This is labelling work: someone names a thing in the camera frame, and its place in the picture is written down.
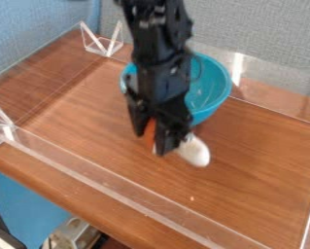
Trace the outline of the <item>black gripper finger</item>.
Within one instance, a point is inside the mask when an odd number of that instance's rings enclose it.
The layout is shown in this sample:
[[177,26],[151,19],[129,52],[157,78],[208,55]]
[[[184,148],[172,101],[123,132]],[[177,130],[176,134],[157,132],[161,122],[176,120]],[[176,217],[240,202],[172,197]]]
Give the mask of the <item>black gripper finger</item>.
[[192,116],[157,114],[155,117],[155,154],[163,157],[172,152],[191,132]]

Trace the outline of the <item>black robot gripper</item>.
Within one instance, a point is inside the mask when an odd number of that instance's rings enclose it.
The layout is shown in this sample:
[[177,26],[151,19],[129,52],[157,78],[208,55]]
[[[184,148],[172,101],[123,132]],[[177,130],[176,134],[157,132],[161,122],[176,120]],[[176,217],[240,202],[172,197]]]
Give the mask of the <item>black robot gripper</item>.
[[[116,0],[132,38],[131,60],[159,63],[177,53],[190,52],[194,22],[183,0]],[[137,137],[144,135],[151,118],[149,104],[127,94],[127,110]]]

